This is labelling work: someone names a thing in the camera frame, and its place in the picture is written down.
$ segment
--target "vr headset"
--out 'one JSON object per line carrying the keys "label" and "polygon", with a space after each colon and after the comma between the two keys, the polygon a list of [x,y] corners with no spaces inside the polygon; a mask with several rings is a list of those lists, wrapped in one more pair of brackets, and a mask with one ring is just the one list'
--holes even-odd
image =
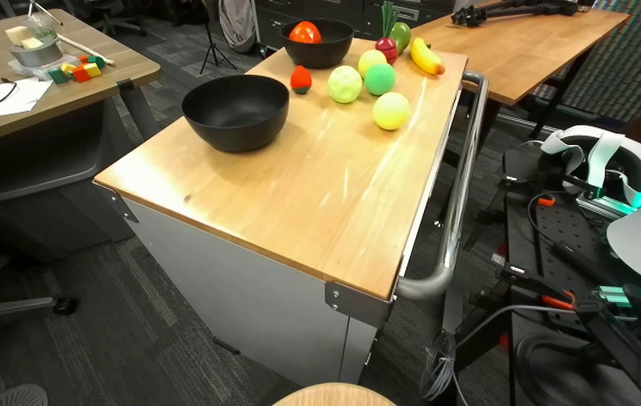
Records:
{"label": "vr headset", "polygon": [[541,161],[562,161],[564,190],[581,208],[610,219],[641,208],[641,145],[595,126],[572,126],[551,133],[541,145]]}

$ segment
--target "red apple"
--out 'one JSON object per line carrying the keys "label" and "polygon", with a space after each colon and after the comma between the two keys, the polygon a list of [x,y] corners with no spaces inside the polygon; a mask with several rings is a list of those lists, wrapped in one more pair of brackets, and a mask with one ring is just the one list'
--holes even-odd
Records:
{"label": "red apple", "polygon": [[374,50],[383,51],[388,66],[392,66],[392,61],[398,59],[398,47],[392,42],[392,38],[383,36],[374,42]]}

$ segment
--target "round stool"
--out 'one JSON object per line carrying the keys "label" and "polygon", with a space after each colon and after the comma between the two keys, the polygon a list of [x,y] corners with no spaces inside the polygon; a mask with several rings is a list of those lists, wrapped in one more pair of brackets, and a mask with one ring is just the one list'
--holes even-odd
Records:
{"label": "round stool", "polygon": [[391,399],[353,383],[318,383],[296,390],[277,401],[277,406],[388,406]]}

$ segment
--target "wheel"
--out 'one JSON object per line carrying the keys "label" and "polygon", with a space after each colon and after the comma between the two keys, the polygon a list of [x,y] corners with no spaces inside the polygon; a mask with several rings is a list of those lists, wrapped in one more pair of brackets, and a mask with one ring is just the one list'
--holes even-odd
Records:
{"label": "wheel", "polygon": [[78,312],[78,307],[79,307],[79,301],[78,301],[78,297],[56,297],[53,312],[54,312],[56,315],[71,315],[71,313]]}

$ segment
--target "black bowl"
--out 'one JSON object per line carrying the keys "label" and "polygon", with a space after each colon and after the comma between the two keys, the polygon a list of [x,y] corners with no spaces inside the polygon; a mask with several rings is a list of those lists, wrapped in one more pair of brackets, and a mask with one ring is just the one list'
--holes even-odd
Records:
{"label": "black bowl", "polygon": [[294,59],[294,63],[311,69],[340,66],[353,42],[353,27],[336,20],[321,20],[321,17],[307,17],[307,20],[318,25],[321,42],[296,42],[289,38],[289,33],[300,20],[294,20],[281,29],[282,45]]}
{"label": "black bowl", "polygon": [[289,98],[284,84],[272,76],[228,75],[190,90],[182,116],[219,151],[258,151],[277,137]]}

